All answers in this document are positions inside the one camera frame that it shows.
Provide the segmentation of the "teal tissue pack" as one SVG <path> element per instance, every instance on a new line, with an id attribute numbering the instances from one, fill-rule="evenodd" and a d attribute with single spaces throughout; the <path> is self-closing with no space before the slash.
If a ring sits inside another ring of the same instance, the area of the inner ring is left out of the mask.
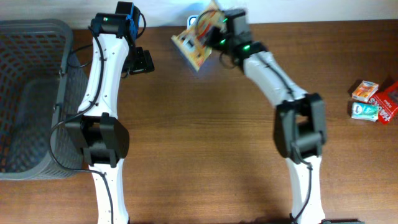
<path id="1" fill-rule="evenodd" d="M 353 119 L 376 122 L 378 120 L 379 108 L 374 105 L 354 102 L 351 117 Z"/>

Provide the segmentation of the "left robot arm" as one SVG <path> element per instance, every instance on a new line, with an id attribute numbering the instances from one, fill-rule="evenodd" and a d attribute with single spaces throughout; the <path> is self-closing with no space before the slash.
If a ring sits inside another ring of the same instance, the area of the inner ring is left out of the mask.
<path id="1" fill-rule="evenodd" d="M 118 120 L 118 93 L 123 74 L 154 71 L 148 50 L 136 45 L 143 13 L 133 2 L 119 1 L 113 14 L 91 20 L 93 59 L 85 95 L 65 128 L 95 183 L 98 223 L 130 222 L 124 201 L 123 164 L 129 131 Z"/>

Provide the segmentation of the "orange tissue pack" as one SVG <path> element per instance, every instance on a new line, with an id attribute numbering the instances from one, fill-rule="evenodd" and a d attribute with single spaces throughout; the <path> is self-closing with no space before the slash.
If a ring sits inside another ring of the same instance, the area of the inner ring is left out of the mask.
<path id="1" fill-rule="evenodd" d="M 377 83 L 363 80 L 352 93 L 351 97 L 354 100 L 367 103 L 370 97 L 372 97 L 378 89 L 379 85 Z"/>

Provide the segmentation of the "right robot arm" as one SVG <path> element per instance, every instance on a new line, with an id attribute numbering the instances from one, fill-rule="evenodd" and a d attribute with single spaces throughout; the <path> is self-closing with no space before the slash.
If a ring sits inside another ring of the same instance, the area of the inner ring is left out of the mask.
<path id="1" fill-rule="evenodd" d="M 274 144 L 287 163 L 292 185 L 290 222 L 322 223 L 326 220 L 320 191 L 327 140 L 324 101 L 318 93 L 299 87 L 267 47 L 253 39 L 244 9 L 221 15 L 222 28 L 212 28 L 206 44 L 230 56 L 275 109 Z"/>

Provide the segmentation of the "red snack bag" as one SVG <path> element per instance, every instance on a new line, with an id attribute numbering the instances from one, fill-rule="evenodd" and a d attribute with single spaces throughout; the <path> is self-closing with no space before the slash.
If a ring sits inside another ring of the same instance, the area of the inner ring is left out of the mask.
<path id="1" fill-rule="evenodd" d="M 371 105 L 379 108 L 378 121 L 388 124 L 397 114 L 397 82 L 369 99 Z"/>

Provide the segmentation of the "cream wet wipes pack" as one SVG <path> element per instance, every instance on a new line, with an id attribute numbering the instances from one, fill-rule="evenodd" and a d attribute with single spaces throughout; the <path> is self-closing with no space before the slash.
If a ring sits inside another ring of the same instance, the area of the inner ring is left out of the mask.
<path id="1" fill-rule="evenodd" d="M 211 28 L 222 25 L 221 12 L 218 2 L 212 0 L 189 29 L 171 37 L 177 50 L 195 72 L 199 71 L 211 55 L 212 48 L 207 46 L 206 40 Z"/>

